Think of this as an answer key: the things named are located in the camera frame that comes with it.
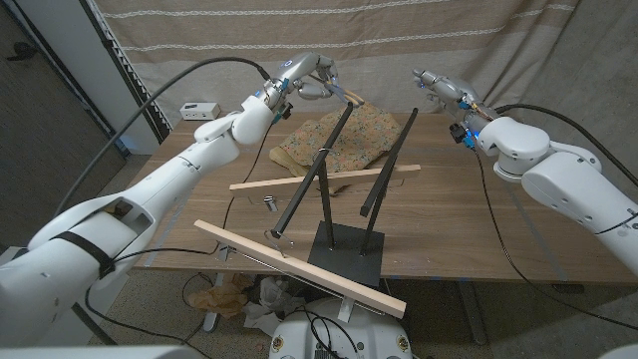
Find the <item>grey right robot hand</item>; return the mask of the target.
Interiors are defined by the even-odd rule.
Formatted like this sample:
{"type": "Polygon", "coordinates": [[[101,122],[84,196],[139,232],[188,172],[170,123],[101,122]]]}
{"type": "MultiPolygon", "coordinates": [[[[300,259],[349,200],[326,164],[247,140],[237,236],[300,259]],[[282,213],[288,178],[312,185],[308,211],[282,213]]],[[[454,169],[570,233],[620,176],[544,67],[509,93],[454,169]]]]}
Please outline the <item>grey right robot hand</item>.
{"type": "Polygon", "coordinates": [[[479,133],[489,122],[499,117],[495,110],[483,103],[469,83],[421,69],[414,69],[412,73],[415,82],[421,88],[433,91],[443,108],[472,133],[479,133]]]}

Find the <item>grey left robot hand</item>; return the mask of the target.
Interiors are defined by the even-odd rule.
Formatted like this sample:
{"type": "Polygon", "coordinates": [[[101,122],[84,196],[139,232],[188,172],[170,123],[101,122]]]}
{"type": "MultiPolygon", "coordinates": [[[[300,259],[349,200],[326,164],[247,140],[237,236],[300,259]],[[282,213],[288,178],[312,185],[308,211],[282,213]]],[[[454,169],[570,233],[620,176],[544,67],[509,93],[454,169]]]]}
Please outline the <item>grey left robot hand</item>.
{"type": "Polygon", "coordinates": [[[264,84],[258,98],[271,110],[285,102],[286,96],[294,91],[305,100],[330,98],[332,92],[327,83],[337,84],[338,71],[335,61],[316,52],[304,52],[284,61],[264,84]],[[316,72],[322,87],[305,83],[302,78],[316,72]]]}

